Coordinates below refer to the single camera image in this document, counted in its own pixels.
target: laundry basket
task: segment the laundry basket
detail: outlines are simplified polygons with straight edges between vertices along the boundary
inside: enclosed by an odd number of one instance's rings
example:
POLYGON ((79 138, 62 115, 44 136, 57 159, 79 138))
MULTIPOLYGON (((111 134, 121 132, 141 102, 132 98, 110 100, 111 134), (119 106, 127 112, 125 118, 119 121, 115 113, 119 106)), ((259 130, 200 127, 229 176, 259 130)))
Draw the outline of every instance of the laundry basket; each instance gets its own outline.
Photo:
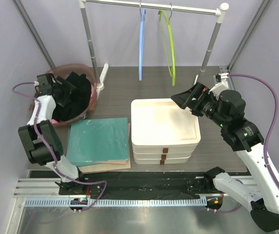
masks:
POLYGON ((82 121, 87 117, 87 112, 88 111, 93 111, 96 107, 97 103, 97 92, 96 92, 96 79, 94 76, 93 70, 84 65, 84 64, 79 64, 79 63, 73 63, 73 64, 67 64, 67 65, 62 65, 59 67, 56 67, 53 70, 49 70, 47 73, 53 73, 55 76, 62 77, 63 79, 66 79, 71 72, 75 72, 78 75, 81 74, 86 74, 86 79, 88 79, 91 82, 92 85, 92 94, 91 94, 91 99, 90 99, 90 104, 89 106, 77 117, 72 118, 68 121, 65 122, 60 122, 60 123, 53 123, 53 126, 65 126, 65 125, 71 125, 74 122, 77 121, 82 121))

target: metal floor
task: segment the metal floor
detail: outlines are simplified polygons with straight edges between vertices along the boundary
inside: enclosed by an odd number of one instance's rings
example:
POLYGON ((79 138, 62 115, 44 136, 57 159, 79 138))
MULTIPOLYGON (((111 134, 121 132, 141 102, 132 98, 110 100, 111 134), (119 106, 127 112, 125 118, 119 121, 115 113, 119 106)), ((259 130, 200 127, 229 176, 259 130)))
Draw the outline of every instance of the metal floor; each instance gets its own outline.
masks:
MULTIPOLYGON (((144 67, 143 79, 138 80, 138 67, 110 67, 105 89, 100 93, 96 110, 89 118, 128 117, 130 104, 135 99, 170 98, 171 95, 192 87, 199 67, 176 67, 176 85, 171 85, 167 67, 144 67)), ((213 76, 218 67, 208 67, 199 82, 209 88, 214 86, 213 76)), ((201 141, 187 163, 167 165, 139 165, 133 160, 130 150, 131 168, 128 171, 186 171, 205 172, 219 166, 227 172, 246 172, 246 166, 223 141, 220 128, 206 117, 199 118, 201 141)), ((58 135, 67 152, 68 128, 59 128, 58 135)), ((29 165, 30 170, 48 170, 38 165, 29 165)))
MULTIPOLYGON (((223 210, 237 202, 224 197, 223 210)), ((24 208, 18 234, 264 234, 245 208, 231 214, 204 207, 24 208)))

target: gray floor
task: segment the gray floor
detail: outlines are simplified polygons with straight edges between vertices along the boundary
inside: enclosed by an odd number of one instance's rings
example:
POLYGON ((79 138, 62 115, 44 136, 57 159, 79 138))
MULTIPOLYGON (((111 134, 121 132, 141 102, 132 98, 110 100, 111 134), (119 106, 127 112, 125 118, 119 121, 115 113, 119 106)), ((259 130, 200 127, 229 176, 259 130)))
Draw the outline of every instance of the gray floor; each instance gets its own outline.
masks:
MULTIPOLYGON (((142 81, 138 80, 138 67, 111 67, 96 110, 89 118, 128 117, 130 122, 130 104, 134 99, 170 98, 173 94, 189 89, 198 71, 199 67, 177 67, 176 85, 173 87, 167 67, 145 67, 142 81)), ((211 88, 214 86, 213 75, 216 73, 219 73, 218 67, 208 67, 205 78, 199 82, 211 88)), ((134 162, 130 150, 129 170, 204 172, 219 166, 227 172, 246 172, 241 159, 220 136, 220 128, 205 117, 199 118, 199 124, 201 141, 187 163, 139 165, 134 162)), ((66 152, 68 128, 58 129, 58 134, 66 152)), ((29 169, 43 170, 45 167, 30 165, 29 169)))

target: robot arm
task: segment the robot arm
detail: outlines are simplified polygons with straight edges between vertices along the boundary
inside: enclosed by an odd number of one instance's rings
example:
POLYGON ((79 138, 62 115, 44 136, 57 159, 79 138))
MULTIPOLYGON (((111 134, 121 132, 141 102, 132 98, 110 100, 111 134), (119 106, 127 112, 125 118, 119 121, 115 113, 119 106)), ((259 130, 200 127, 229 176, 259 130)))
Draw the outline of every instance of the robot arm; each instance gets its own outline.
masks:
MULTIPOLYGON (((221 128, 224 141, 243 160, 258 185, 254 191, 231 178, 221 168, 205 173, 208 186, 214 186, 242 204, 255 223, 265 232, 279 229, 279 188, 270 175, 264 161, 264 139, 257 126, 244 118, 245 101, 239 92, 228 90, 219 76, 218 84, 209 90, 196 83, 186 92, 171 99, 182 109, 190 108, 193 115, 205 115, 221 128)), ((279 181, 279 173, 268 156, 269 164, 279 181)))
POLYGON ((61 183, 57 183, 63 189, 73 193, 84 193, 86 186, 77 184, 68 178, 62 177, 56 170, 68 177, 84 182, 84 176, 81 171, 72 165, 63 154, 63 147, 55 129, 51 124, 53 111, 56 108, 56 102, 63 105, 68 102, 70 93, 75 87, 66 81, 57 83, 52 74, 44 74, 37 77, 37 100, 31 119, 26 126, 18 130, 20 140, 31 163, 45 166, 54 171, 61 177, 61 183), (43 135, 47 143, 53 149, 58 163, 55 164, 52 154, 42 141, 39 141, 35 132, 34 124, 37 124, 39 132, 43 135))

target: black towel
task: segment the black towel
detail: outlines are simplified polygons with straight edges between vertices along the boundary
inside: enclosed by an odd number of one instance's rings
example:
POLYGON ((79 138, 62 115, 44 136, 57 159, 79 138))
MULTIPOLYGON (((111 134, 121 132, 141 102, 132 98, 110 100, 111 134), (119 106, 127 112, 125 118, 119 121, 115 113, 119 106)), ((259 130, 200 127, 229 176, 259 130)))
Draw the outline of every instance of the black towel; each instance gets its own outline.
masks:
POLYGON ((78 88, 78 92, 71 94, 70 102, 64 107, 56 105, 53 112, 53 119, 60 121, 68 121, 81 114, 90 103, 92 85, 91 82, 86 79, 86 75, 78 75, 72 72, 66 79, 69 83, 78 88))

